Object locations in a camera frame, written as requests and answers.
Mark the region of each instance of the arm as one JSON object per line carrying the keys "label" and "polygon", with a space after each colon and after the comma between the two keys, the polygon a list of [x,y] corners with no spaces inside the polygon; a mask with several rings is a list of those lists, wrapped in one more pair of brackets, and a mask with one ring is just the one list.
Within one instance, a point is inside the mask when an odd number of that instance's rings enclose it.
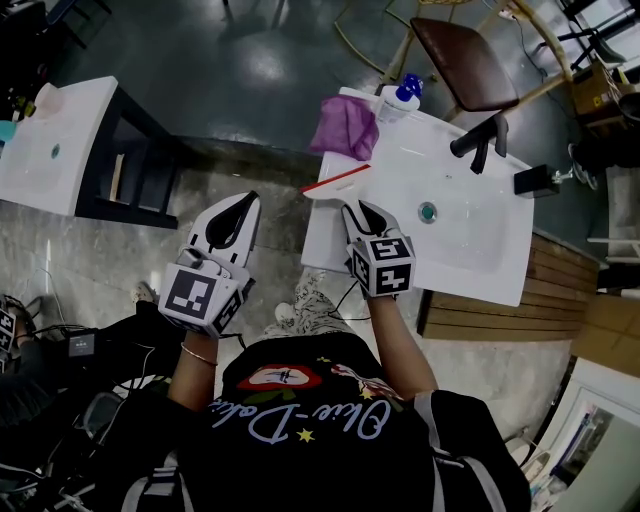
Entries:
{"label": "arm", "polygon": [[391,297],[368,301],[380,361],[391,387],[405,400],[416,394],[438,389],[424,354],[413,340]]}
{"label": "arm", "polygon": [[217,361],[218,340],[188,332],[171,379],[169,398],[192,411],[202,411],[213,399]]}

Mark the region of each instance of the black t-shirt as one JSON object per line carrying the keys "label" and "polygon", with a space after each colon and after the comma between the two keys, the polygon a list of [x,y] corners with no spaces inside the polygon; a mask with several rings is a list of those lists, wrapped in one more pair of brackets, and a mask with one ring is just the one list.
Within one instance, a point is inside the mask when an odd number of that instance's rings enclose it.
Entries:
{"label": "black t-shirt", "polygon": [[[429,426],[413,403],[385,383],[382,368],[357,336],[331,333],[254,344],[229,365],[223,381],[221,396],[199,415],[150,394],[144,401],[132,396],[122,407],[109,436],[110,461],[98,482],[112,506],[121,503],[133,480],[161,467],[176,450],[196,511],[234,504],[387,502],[431,508],[437,478]],[[466,401],[474,404],[468,411]],[[449,402],[456,408],[450,415],[453,431],[468,437],[461,446],[480,438],[481,456],[491,459],[487,469],[506,509],[528,510],[526,480],[484,404],[436,392],[432,413],[442,442],[437,473],[447,510],[492,510],[482,483],[469,468],[463,471],[465,463],[451,449]],[[484,412],[474,417],[477,404]]]}

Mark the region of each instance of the white bottle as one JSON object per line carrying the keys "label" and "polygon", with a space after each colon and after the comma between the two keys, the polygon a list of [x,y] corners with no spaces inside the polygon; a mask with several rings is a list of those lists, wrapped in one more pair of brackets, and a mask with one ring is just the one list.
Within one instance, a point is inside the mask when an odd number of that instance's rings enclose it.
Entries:
{"label": "white bottle", "polygon": [[382,88],[378,110],[378,122],[393,124],[418,110],[422,94],[422,80],[416,75],[408,74],[401,86],[387,85]]}

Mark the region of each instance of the patterned pants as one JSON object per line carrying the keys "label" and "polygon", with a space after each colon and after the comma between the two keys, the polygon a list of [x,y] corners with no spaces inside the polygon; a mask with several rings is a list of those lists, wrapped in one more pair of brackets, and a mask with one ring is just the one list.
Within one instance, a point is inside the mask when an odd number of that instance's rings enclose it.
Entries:
{"label": "patterned pants", "polygon": [[256,341],[293,336],[314,336],[329,332],[353,330],[345,323],[340,313],[334,311],[334,304],[318,290],[321,275],[313,270],[305,270],[296,286],[296,294],[291,315],[278,318],[275,324],[264,330]]}

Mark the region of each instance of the wooden panel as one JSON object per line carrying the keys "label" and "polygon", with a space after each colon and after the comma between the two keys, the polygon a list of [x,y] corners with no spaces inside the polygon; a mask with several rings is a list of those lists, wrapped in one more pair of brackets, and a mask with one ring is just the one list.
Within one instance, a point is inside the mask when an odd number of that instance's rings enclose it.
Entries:
{"label": "wooden panel", "polygon": [[433,340],[461,341],[560,341],[571,340],[577,331],[527,331],[517,329],[483,329],[427,323],[422,336]]}
{"label": "wooden panel", "polygon": [[[543,295],[535,295],[535,297],[545,298]],[[581,302],[576,302],[576,304],[584,306]],[[544,318],[547,320],[569,320],[574,322],[581,321],[584,315],[580,310],[567,311],[566,309],[557,309],[557,307],[544,307],[537,305],[529,306],[526,304],[520,304],[520,306],[514,308],[511,306],[502,306],[501,304],[484,302],[482,300],[456,297],[455,295],[448,295],[446,293],[435,293],[431,301],[431,307],[457,311],[470,311],[473,313],[485,313],[487,315]]]}
{"label": "wooden panel", "polygon": [[578,267],[582,267],[591,273],[597,274],[600,270],[600,265],[592,259],[582,256],[577,252],[573,252],[572,250],[562,247],[561,245],[551,242],[541,236],[533,235],[531,237],[531,247],[545,254],[549,254],[558,259],[572,263]]}
{"label": "wooden panel", "polygon": [[575,300],[558,299],[547,295],[535,295],[533,293],[523,292],[520,304],[528,304],[530,306],[544,306],[548,308],[558,308],[568,311],[584,311],[587,309],[585,302],[577,302]]}
{"label": "wooden panel", "polygon": [[560,286],[553,283],[545,283],[544,281],[538,281],[537,279],[527,278],[524,281],[524,291],[529,293],[535,293],[537,295],[547,295],[549,297],[555,297],[557,299],[565,300],[577,300],[579,302],[587,302],[590,294],[567,288],[566,286]]}
{"label": "wooden panel", "polygon": [[583,281],[596,281],[598,274],[582,267],[578,267],[573,263],[561,260],[555,256],[550,256],[542,251],[531,249],[529,254],[529,262],[533,262],[536,265],[542,265],[543,267],[552,268],[558,270],[570,276],[577,277]]}
{"label": "wooden panel", "polygon": [[542,320],[515,316],[485,315],[466,311],[450,311],[431,308],[427,322],[438,325],[458,325],[461,327],[485,327],[487,329],[521,329],[539,331],[578,331],[580,322],[566,320]]}
{"label": "wooden panel", "polygon": [[581,290],[587,293],[596,292],[596,282],[583,281],[569,274],[565,274],[558,270],[554,270],[549,267],[543,267],[542,265],[536,265],[535,263],[529,263],[527,267],[527,277],[538,279],[539,281],[545,281],[547,283],[555,283],[567,288],[574,288],[575,290]]}
{"label": "wooden panel", "polygon": [[433,293],[422,335],[469,341],[573,339],[595,296],[597,270],[596,262],[534,236],[518,307]]}

